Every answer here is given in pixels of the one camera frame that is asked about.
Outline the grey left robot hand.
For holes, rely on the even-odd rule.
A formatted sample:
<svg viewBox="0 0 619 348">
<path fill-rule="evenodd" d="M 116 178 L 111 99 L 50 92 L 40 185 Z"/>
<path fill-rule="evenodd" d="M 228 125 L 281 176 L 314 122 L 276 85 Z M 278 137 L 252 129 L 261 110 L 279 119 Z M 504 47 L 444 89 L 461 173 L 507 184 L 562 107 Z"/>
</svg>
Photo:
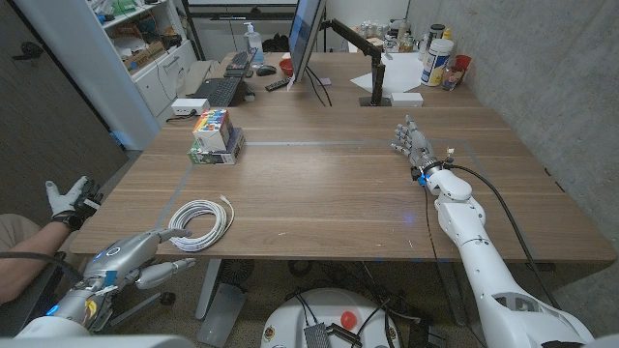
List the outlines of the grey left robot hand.
<svg viewBox="0 0 619 348">
<path fill-rule="evenodd" d="M 47 312 L 76 322 L 90 332 L 100 331 L 112 315 L 112 300 L 123 288 L 154 288 L 192 267 L 193 258 L 148 266 L 159 244 L 191 234 L 186 229 L 158 228 L 119 240 L 96 254 L 84 269 L 83 279 Z"/>
</svg>

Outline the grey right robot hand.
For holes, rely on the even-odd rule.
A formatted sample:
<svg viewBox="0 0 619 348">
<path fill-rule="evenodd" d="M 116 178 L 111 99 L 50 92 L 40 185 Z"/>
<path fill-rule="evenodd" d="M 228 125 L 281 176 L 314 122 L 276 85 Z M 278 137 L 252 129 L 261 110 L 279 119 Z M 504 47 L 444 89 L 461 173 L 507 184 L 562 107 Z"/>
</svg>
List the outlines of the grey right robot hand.
<svg viewBox="0 0 619 348">
<path fill-rule="evenodd" d="M 412 178 L 424 187 L 429 177 L 442 169 L 443 160 L 436 157 L 431 144 L 409 115 L 405 116 L 405 121 L 405 125 L 397 125 L 395 134 L 398 142 L 392 143 L 391 147 L 409 159 Z"/>
</svg>

